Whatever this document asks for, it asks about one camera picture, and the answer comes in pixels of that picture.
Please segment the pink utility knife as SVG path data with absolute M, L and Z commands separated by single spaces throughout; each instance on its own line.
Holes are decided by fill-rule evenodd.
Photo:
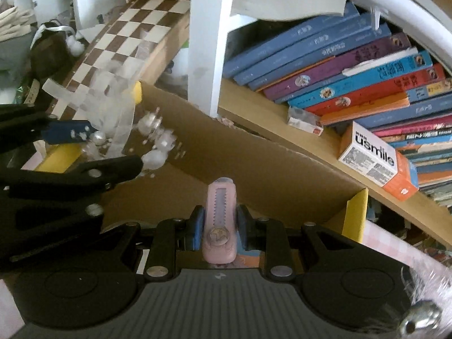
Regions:
M 233 262 L 237 255 L 237 191 L 230 178 L 219 178 L 208 186 L 202 255 L 212 265 Z

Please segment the pearl ribbon hair accessory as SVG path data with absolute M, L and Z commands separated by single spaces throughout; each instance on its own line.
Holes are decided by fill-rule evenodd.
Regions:
M 52 116 L 63 119 L 66 109 L 75 114 L 69 125 L 70 143 L 57 143 L 36 168 L 37 171 L 64 173 L 79 158 L 100 161 L 133 155 L 144 149 L 142 175 L 151 175 L 169 158 L 183 158 L 185 149 L 173 130 L 162 124 L 160 109 L 136 111 L 144 104 L 142 75 L 155 45 L 141 40 L 137 52 L 124 62 L 113 59 L 102 64 L 87 84 L 72 92 L 52 79 L 43 90 L 56 99 Z M 132 145 L 137 136 L 138 145 Z

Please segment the usmile toothpaste box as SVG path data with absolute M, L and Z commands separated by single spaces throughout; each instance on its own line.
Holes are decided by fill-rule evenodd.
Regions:
M 242 246 L 242 242 L 238 239 L 237 255 L 233 261 L 235 269 L 253 269 L 260 265 L 260 251 L 256 249 L 246 250 Z

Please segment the yellow cardboard box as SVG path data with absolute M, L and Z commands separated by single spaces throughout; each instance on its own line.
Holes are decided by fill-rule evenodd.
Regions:
M 219 178 L 234 182 L 237 206 L 244 204 L 252 217 L 283 223 L 296 270 L 333 274 L 371 266 L 371 250 L 323 226 L 363 190 L 316 160 L 223 125 L 175 96 L 153 90 L 151 97 L 187 155 L 101 194 L 89 208 L 102 212 L 99 226 L 35 255 L 29 272 L 131 270 L 142 251 L 149 252 L 158 223 L 188 219 L 197 205 L 205 209 L 208 186 Z M 178 270 L 195 260 L 212 265 L 201 249 L 178 251 Z

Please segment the wooden chessboard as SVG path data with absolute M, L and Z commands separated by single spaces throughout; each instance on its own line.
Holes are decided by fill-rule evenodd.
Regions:
M 57 83 L 81 97 L 94 75 L 117 61 L 123 78 L 153 85 L 188 41 L 189 23 L 189 0 L 133 0 Z

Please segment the small red white box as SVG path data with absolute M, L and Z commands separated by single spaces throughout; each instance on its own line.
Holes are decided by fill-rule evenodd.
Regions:
M 321 136 L 323 133 L 323 126 L 320 123 L 320 118 L 304 109 L 289 107 L 287 124 L 316 136 Z

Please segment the usmile box on shelf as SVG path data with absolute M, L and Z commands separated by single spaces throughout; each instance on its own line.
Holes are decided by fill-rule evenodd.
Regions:
M 414 164 L 356 122 L 342 135 L 338 160 L 400 201 L 419 190 Z

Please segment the row of leaning books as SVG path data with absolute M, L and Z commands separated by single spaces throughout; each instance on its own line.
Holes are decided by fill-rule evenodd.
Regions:
M 323 129 L 358 123 L 414 164 L 418 192 L 451 206 L 451 71 L 397 25 L 374 29 L 351 0 L 258 27 L 225 61 L 226 78 Z

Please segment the white desk lamp bar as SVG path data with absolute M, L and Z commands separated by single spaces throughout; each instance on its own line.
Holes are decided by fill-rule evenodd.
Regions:
M 371 12 L 373 28 L 381 18 L 397 25 L 451 71 L 451 32 L 413 0 L 351 0 Z

